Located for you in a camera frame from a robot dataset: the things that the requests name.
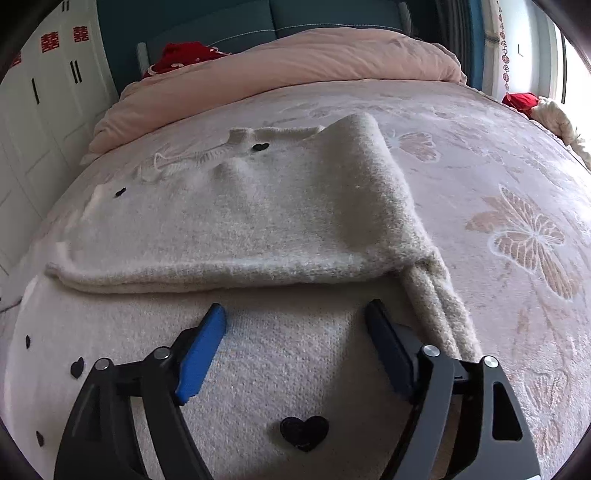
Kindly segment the red cloth on windowsill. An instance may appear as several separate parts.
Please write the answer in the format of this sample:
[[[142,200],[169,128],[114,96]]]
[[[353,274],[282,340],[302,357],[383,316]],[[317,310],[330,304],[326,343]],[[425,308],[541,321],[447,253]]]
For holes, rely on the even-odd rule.
[[[539,104],[539,97],[531,92],[507,93],[503,97],[502,103],[530,118],[533,108]]]

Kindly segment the white wardrobe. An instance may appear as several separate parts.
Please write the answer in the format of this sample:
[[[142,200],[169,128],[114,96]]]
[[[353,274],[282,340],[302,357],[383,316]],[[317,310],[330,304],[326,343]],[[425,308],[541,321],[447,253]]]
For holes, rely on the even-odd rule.
[[[94,127],[115,100],[95,2],[60,2],[1,82],[3,277],[80,174]]]

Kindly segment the pink butterfly bed cover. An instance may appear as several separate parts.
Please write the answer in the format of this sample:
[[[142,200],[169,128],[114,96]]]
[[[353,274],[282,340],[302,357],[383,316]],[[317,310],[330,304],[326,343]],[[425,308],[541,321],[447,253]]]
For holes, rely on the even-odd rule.
[[[590,175],[549,132],[468,87],[316,83],[176,121],[91,163],[26,254],[54,208],[99,162],[113,167],[141,156],[201,153],[228,141],[233,129],[325,127],[360,113],[377,121],[393,150],[472,322],[480,352],[466,360],[499,359],[527,419],[541,475],[553,477],[590,425]],[[6,426],[5,376],[21,303],[7,289],[18,266],[1,297]]]

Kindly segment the red pillow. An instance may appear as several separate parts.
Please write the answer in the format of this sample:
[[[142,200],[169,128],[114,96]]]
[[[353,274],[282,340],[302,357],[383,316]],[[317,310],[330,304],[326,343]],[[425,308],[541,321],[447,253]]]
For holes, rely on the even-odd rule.
[[[216,47],[209,47],[200,42],[168,43],[162,50],[157,62],[150,65],[143,74],[149,78],[183,68],[185,66],[204,63],[228,56]]]

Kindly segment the pink duvet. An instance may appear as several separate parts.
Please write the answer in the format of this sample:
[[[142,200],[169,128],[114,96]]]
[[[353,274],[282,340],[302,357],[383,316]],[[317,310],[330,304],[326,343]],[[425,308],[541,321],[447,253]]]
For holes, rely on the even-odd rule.
[[[456,55],[384,29],[317,28],[129,84],[94,128],[84,166],[163,126],[283,87],[332,81],[465,84]]]

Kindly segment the blue grey curtain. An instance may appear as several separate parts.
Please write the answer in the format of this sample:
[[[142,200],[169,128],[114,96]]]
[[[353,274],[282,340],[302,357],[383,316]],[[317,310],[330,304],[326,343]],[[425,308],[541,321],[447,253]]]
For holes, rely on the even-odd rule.
[[[481,2],[439,0],[436,6],[444,45],[460,61],[468,77],[468,85],[481,90],[485,61],[485,29]]]

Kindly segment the teal upholstered headboard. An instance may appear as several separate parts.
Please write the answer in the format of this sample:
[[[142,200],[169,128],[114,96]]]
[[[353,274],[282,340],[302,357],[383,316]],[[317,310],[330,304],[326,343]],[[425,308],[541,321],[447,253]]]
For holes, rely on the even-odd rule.
[[[308,29],[341,27],[409,35],[413,23],[404,1],[247,1],[160,29],[136,44],[136,58],[145,73],[168,43],[197,41],[231,54]]]

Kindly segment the beige sweater with black hearts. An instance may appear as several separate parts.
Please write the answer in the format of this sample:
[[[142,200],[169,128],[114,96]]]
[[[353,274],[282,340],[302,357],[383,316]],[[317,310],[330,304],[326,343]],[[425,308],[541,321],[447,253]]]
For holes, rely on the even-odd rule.
[[[233,129],[172,158],[99,162],[73,185],[7,289],[21,303],[4,419],[51,478],[81,388],[73,362],[135,361],[228,312],[183,407],[217,479],[375,479],[407,413],[363,327],[378,296],[444,352],[480,348],[377,121]]]

